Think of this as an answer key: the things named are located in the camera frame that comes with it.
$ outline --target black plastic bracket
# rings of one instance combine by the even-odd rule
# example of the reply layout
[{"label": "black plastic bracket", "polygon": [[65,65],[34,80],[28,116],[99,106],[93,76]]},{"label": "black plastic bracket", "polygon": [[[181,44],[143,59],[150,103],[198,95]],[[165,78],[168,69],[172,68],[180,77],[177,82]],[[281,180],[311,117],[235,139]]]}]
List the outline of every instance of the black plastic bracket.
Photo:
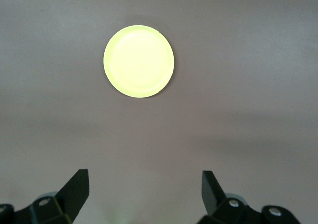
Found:
[{"label": "black plastic bracket", "polygon": [[202,199],[208,215],[197,224],[300,224],[280,206],[265,206],[259,213],[236,198],[227,198],[214,174],[203,171]]},{"label": "black plastic bracket", "polygon": [[0,204],[0,224],[71,224],[88,196],[88,170],[80,169],[55,196],[39,198],[16,212],[13,205]]}]

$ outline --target yellow circle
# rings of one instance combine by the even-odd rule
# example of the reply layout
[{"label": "yellow circle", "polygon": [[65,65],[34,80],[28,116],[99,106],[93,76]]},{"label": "yellow circle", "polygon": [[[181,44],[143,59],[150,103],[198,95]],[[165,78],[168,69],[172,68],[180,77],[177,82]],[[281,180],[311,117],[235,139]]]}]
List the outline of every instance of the yellow circle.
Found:
[{"label": "yellow circle", "polygon": [[174,69],[172,48],[153,28],[133,25],[118,31],[108,42],[104,68],[111,84],[131,97],[149,97],[170,81]]}]

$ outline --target pale gray wall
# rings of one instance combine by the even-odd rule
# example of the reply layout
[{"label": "pale gray wall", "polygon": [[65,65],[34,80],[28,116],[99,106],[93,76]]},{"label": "pale gray wall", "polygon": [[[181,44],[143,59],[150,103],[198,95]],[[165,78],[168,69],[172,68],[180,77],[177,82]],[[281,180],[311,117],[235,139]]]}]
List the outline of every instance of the pale gray wall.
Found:
[{"label": "pale gray wall", "polygon": [[[103,69],[134,24],[175,54],[147,99]],[[318,0],[0,0],[0,203],[17,209],[88,168],[75,223],[195,224],[205,169],[315,224],[317,103]]]}]

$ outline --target screw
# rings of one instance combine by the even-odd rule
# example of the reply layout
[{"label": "screw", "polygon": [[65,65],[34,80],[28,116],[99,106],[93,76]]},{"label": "screw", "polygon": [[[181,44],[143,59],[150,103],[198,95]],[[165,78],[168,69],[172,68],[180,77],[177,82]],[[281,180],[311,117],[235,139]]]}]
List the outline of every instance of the screw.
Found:
[{"label": "screw", "polygon": [[39,202],[39,206],[44,206],[45,204],[48,204],[49,200],[50,200],[49,198],[41,200]]},{"label": "screw", "polygon": [[269,212],[271,213],[271,214],[273,214],[274,216],[281,216],[282,215],[282,213],[280,212],[280,210],[278,210],[277,208],[270,208],[269,209]]},{"label": "screw", "polygon": [[239,202],[234,199],[229,200],[229,204],[234,208],[237,208],[239,206]]}]

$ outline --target glowing yellow disc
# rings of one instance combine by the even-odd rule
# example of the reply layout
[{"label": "glowing yellow disc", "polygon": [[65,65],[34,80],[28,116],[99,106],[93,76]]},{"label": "glowing yellow disc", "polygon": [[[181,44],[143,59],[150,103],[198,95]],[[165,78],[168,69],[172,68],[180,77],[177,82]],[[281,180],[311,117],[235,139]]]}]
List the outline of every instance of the glowing yellow disc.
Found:
[{"label": "glowing yellow disc", "polygon": [[133,25],[118,31],[108,42],[104,68],[111,84],[131,97],[149,97],[170,81],[173,51],[155,29]]}]

